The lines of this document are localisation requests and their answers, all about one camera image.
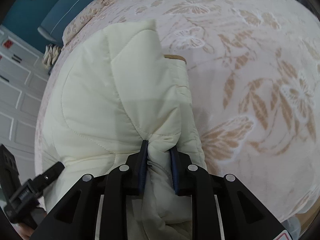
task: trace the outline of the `cream puffer jacket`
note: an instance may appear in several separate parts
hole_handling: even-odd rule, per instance
[[[191,200],[172,189],[177,145],[206,168],[185,62],[168,59],[153,20],[97,31],[65,61],[43,126],[44,169],[65,170],[45,192],[48,211],[81,178],[108,174],[148,140],[143,200],[127,205],[129,239],[191,239]]]

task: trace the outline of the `bed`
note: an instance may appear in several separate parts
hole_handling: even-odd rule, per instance
[[[64,31],[37,120],[36,173],[68,55],[107,25],[149,18],[163,53],[187,60],[209,172],[235,174],[298,239],[320,207],[320,24],[295,0],[93,1]]]
[[[43,19],[38,32],[45,39],[62,46],[64,29],[92,1],[94,0],[58,0]]]

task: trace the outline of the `teal wall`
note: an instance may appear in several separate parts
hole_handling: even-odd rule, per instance
[[[2,25],[41,52],[50,42],[37,28],[58,0],[16,0]]]

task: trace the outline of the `black handle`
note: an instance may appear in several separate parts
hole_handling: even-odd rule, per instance
[[[21,63],[21,60],[17,59],[15,56],[12,56],[11,59],[13,59],[15,62]]]
[[[9,79],[5,78],[4,76],[0,75],[0,78],[2,78],[4,81],[7,81],[9,83]]]
[[[15,58],[17,58],[18,60],[22,61],[22,58],[18,57],[17,55],[13,54],[13,56],[14,56]]]

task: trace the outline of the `red sticker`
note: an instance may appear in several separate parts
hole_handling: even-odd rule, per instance
[[[274,240],[291,240],[291,237],[287,230],[282,231],[279,236],[277,236]]]
[[[13,41],[10,41],[10,40],[6,40],[2,46],[5,47],[6,49],[10,49],[11,46],[13,45]]]

